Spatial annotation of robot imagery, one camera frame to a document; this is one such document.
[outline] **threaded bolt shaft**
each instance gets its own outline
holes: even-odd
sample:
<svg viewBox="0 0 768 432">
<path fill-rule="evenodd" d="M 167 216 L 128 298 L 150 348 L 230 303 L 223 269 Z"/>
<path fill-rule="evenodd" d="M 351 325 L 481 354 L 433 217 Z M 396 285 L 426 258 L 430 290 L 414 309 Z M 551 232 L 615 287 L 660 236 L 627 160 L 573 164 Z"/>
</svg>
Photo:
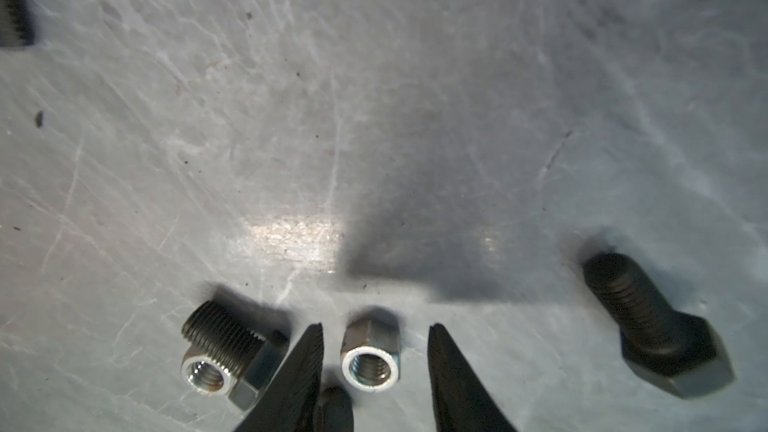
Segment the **threaded bolt shaft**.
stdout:
<svg viewBox="0 0 768 432">
<path fill-rule="evenodd" d="M 202 304 L 192 312 L 184 322 L 181 334 L 235 377 L 242 376 L 264 345 L 264 340 L 255 332 L 213 301 Z"/>
<path fill-rule="evenodd" d="M 690 331 L 645 271 L 623 254 L 600 254 L 584 264 L 584 280 L 626 339 L 650 354 L 677 354 Z"/>
</svg>

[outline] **nut rim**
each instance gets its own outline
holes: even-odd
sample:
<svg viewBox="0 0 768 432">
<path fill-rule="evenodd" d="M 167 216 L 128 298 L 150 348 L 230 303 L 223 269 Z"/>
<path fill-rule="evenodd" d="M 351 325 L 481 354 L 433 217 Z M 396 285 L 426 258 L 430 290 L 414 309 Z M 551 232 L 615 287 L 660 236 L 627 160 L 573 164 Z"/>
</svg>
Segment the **nut rim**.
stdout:
<svg viewBox="0 0 768 432">
<path fill-rule="evenodd" d="M 374 355 L 381 360 L 384 360 L 389 367 L 389 377 L 382 383 L 376 385 L 368 385 L 360 382 L 360 380 L 358 380 L 358 378 L 351 372 L 350 368 L 352 362 L 361 355 Z M 346 379 L 347 382 L 353 387 L 359 390 L 364 390 L 365 392 L 383 392 L 384 390 L 394 387 L 400 379 L 400 366 L 398 361 L 388 352 L 385 352 L 380 348 L 371 347 L 370 345 L 363 345 L 347 352 L 341 362 L 341 370 L 344 379 Z"/>
<path fill-rule="evenodd" d="M 205 368 L 208 371 L 212 370 L 217 373 L 221 377 L 221 384 L 217 384 L 215 388 L 201 386 L 200 382 L 204 382 L 204 380 L 201 380 L 200 376 L 195 371 L 196 369 L 200 370 L 198 364 L 202 364 L 202 368 Z M 207 355 L 190 355 L 185 357 L 184 361 L 181 363 L 181 374 L 189 385 L 202 395 L 227 395 L 231 392 L 235 383 L 235 377 L 233 377 L 227 369 L 221 367 L 215 360 Z"/>
</svg>

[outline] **threaded hole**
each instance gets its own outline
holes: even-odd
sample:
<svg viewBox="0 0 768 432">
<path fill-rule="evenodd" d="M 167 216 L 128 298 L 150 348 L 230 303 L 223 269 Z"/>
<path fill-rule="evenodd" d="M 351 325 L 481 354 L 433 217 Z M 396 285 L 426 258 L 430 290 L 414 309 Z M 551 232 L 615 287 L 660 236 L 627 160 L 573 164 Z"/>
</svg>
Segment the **threaded hole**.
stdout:
<svg viewBox="0 0 768 432">
<path fill-rule="evenodd" d="M 362 354 L 355 357 L 350 363 L 350 373 L 360 384 L 368 387 L 382 385 L 392 376 L 392 371 L 386 360 L 373 354 Z"/>
<path fill-rule="evenodd" d="M 187 369 L 190 384 L 205 392 L 217 392 L 224 387 L 224 376 L 219 369 L 208 362 L 195 362 Z"/>
</svg>

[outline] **hex bolt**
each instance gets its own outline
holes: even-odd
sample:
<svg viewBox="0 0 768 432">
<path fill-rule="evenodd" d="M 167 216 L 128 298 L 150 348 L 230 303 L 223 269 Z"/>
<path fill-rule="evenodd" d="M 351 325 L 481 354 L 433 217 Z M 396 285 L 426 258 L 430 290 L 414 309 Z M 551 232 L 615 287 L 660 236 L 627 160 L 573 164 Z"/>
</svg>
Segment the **hex bolt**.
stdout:
<svg viewBox="0 0 768 432">
<path fill-rule="evenodd" d="M 622 355 L 637 376 L 680 398 L 733 381 L 727 352 L 712 327 L 674 310 L 627 255 L 592 257 L 584 264 L 584 280 L 618 323 Z"/>
<path fill-rule="evenodd" d="M 181 334 L 191 342 L 182 375 L 201 394 L 229 395 L 242 410 L 255 405 L 283 359 L 284 350 L 213 301 L 189 316 Z"/>
</svg>

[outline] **scratched metal surface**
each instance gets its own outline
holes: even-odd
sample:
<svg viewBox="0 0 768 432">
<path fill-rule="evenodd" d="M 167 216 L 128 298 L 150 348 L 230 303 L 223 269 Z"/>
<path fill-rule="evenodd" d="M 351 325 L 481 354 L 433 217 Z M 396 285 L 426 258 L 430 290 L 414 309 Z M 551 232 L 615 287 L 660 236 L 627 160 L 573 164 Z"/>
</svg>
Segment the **scratched metal surface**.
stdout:
<svg viewBox="0 0 768 432">
<path fill-rule="evenodd" d="M 400 317 L 359 430 L 433 430 L 436 321 L 523 431 L 764 430 L 766 0 L 29 2 L 39 44 L 0 55 L 0 429 L 232 429 L 178 374 L 224 287 L 322 321 L 329 376 L 350 314 Z M 604 243 L 711 320 L 735 385 L 631 375 L 578 278 Z"/>
</svg>

